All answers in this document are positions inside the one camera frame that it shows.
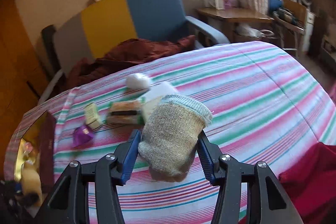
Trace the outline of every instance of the knitted sock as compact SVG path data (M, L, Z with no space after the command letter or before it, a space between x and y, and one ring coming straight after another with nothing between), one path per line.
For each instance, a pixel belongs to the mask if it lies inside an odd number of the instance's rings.
M202 103L179 94L162 98L142 131L139 154L155 180L182 181L194 161L198 135L211 120Z

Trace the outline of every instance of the wooden table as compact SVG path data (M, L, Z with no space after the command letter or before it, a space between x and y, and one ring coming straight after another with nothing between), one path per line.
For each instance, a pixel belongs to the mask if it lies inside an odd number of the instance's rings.
M234 42L234 29L236 23L268 23L273 22L273 18L262 13L244 9L231 8L227 10L216 10L214 8L197 9L200 20L208 23L207 17L217 19L223 22L222 32L227 36L230 42Z

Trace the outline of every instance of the snack package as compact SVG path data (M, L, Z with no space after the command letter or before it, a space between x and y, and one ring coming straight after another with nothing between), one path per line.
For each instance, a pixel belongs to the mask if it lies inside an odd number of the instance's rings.
M112 102L106 123L144 124L139 100Z
M148 121L149 116L164 96L178 93L178 90L169 82L162 82L161 84L153 86L150 91L140 96L139 100L141 102L141 112L144 121Z
M95 103L90 103L86 107L84 107L84 113L85 124L88 125L92 130L95 130L101 126L101 119Z

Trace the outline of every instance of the white cotton ball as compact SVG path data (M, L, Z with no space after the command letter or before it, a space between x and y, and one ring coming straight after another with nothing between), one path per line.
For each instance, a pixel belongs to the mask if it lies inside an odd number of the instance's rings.
M142 73L134 73L126 78L126 86L132 90L149 89L152 79Z

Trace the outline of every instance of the striped bedspread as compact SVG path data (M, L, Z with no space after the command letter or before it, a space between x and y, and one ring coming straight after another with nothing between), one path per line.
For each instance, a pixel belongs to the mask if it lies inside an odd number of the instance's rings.
M110 124L93 142L72 148L72 134L84 122L84 107L95 102L102 117L111 101L132 100L144 91L125 88L135 72L152 77L155 85L169 81L182 95L213 111L205 129L210 142L237 160L266 161L273 172L293 165L318 141L336 143L336 108L323 88L290 55L271 44L246 42L204 48L162 58L69 90L24 115L8 146L7 179L12 178L18 140L45 110L56 118L54 174L59 177L71 160L97 161L127 140L135 126ZM96 223L94 185L89 187L90 223ZM152 181L139 157L131 179L118 187L126 223L209 223L218 187L205 180L198 156L180 183ZM241 216L246 210L242 185Z

